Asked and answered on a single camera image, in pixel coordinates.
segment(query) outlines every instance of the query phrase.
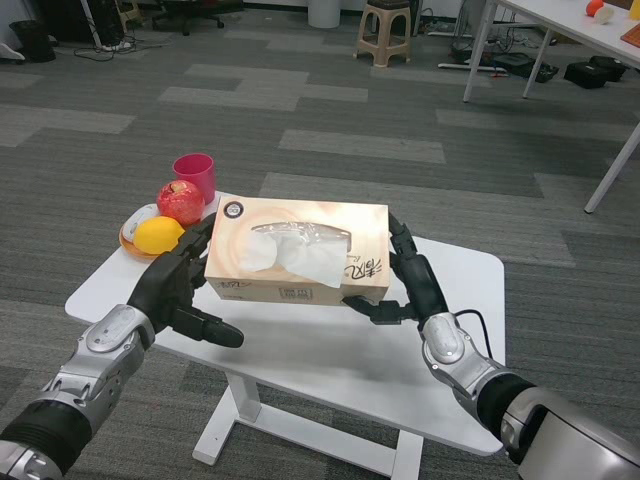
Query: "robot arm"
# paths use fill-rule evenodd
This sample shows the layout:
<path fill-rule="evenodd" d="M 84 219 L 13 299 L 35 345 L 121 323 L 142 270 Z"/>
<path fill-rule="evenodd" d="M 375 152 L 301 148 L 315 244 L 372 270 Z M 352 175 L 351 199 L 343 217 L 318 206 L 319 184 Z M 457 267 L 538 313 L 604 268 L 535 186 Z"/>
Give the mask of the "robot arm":
<path fill-rule="evenodd" d="M 428 260 L 406 225 L 389 218 L 391 266 L 409 304 L 344 299 L 378 325 L 418 322 L 422 354 L 433 376 L 505 446 L 522 480 L 640 480 L 640 450 L 577 406 L 538 388 L 480 354 L 449 312 Z"/>
<path fill-rule="evenodd" d="M 522 480 L 640 479 L 640 450 L 552 392 L 478 353 L 451 313 L 422 328 L 431 373 L 505 446 Z"/>
<path fill-rule="evenodd" d="M 193 308 L 204 285 L 215 215 L 189 229 L 145 271 L 127 305 L 117 305 L 78 339 L 71 358 L 0 434 L 0 480 L 59 480 L 116 406 L 144 353 L 166 327 L 194 340 L 237 348 L 244 337 Z"/>

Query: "plastic stool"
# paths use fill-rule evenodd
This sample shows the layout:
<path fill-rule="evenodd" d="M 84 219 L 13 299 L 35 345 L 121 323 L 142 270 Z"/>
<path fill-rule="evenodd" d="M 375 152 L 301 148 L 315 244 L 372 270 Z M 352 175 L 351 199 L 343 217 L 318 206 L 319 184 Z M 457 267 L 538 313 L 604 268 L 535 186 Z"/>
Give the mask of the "plastic stool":
<path fill-rule="evenodd" d="M 378 43 L 372 43 L 372 40 L 376 38 L 375 34 L 365 34 L 370 15 L 378 17 Z M 391 26 L 398 17 L 405 18 L 404 41 L 391 35 Z M 409 9 L 409 0 L 368 0 L 364 12 L 362 12 L 356 53 L 353 54 L 353 58 L 358 58 L 358 53 L 365 51 L 373 55 L 373 65 L 376 67 L 386 67 L 392 55 L 404 55 L 408 63 L 411 61 L 410 40 L 411 10 Z"/>

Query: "white table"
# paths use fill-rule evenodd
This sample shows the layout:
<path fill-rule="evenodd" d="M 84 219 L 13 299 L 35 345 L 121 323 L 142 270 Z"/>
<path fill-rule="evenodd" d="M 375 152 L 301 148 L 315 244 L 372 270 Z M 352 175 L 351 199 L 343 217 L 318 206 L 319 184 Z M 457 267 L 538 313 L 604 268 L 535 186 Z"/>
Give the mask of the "white table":
<path fill-rule="evenodd" d="M 502 262 L 421 238 L 416 244 L 429 257 L 450 308 L 484 314 L 494 356 L 504 363 Z M 69 298 L 66 312 L 84 322 L 99 321 L 115 304 L 126 303 L 148 264 L 118 249 Z M 393 280 L 387 297 L 406 302 L 402 285 Z M 213 465 L 236 422 L 394 480 L 418 477 L 423 437 L 479 455 L 501 448 L 429 373 L 415 322 L 376 326 L 344 307 L 222 301 L 209 285 L 197 291 L 194 305 L 245 334 L 236 350 L 170 329 L 156 339 L 159 348 L 227 375 L 229 388 L 198 441 L 197 460 Z M 486 354 L 479 322 L 473 316 L 460 321 Z M 262 404 L 256 382 L 396 427 L 398 445 L 394 450 Z"/>
<path fill-rule="evenodd" d="M 542 58 L 554 31 L 571 37 L 605 55 L 617 58 L 633 68 L 640 68 L 640 48 L 620 40 L 620 37 L 638 22 L 629 18 L 628 10 L 607 4 L 608 7 L 614 10 L 613 18 L 606 25 L 598 25 L 593 18 L 586 15 L 585 8 L 587 3 L 586 0 L 487 0 L 482 16 L 480 33 L 473 47 L 471 73 L 464 92 L 464 101 L 468 102 L 471 98 L 473 78 L 478 71 L 484 44 L 495 18 L 498 5 L 532 18 L 547 27 L 547 33 L 540 46 L 538 58 L 522 94 L 524 98 L 529 96 L 529 90 L 538 75 Z M 640 124 L 633 131 L 611 168 L 609 168 L 609 171 L 600 182 L 600 185 L 585 206 L 585 212 L 592 213 L 596 209 L 624 167 L 624 164 L 627 163 L 627 160 L 638 146 L 638 143 L 640 143 Z"/>

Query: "trash can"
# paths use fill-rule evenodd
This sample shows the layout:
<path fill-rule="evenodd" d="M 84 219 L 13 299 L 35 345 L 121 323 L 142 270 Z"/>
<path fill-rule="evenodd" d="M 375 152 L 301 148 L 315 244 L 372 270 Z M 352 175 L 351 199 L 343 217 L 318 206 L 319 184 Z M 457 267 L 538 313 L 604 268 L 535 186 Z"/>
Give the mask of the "trash can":
<path fill-rule="evenodd" d="M 9 25 L 22 43 L 22 53 L 32 62 L 50 62 L 56 54 L 49 43 L 44 25 L 35 20 L 22 20 Z"/>
<path fill-rule="evenodd" d="M 340 25 L 340 0 L 309 0 L 309 25 L 336 28 Z"/>

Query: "striped carpet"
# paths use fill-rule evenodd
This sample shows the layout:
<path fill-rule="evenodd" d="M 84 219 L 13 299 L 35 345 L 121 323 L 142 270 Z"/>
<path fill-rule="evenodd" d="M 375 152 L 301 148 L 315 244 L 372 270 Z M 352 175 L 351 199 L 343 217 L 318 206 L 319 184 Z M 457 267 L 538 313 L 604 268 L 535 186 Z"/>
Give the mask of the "striped carpet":
<path fill-rule="evenodd" d="M 117 247 L 116 232 L 171 177 L 215 156 L 241 195 L 382 202 L 415 234 L 506 266 L 511 368 L 640 443 L 640 173 L 635 158 L 597 212 L 582 212 L 640 116 L 640 76 L 586 91 L 562 79 L 592 52 L 549 49 L 561 68 L 525 80 L 438 70 L 447 41 L 413 40 L 387 70 L 351 56 L 356 18 L 311 30 L 297 13 L 201 21 L 190 37 L 136 33 L 113 61 L 0 65 L 0 428 L 64 362 L 83 330 L 68 296 Z M 365 479 L 378 476 L 236 426 L 215 467 L 191 452 L 224 376 L 152 351 L 68 478 Z M 264 388 L 279 408 L 394 446 L 397 431 Z M 420 478 L 515 479 L 503 454 L 425 442 Z"/>

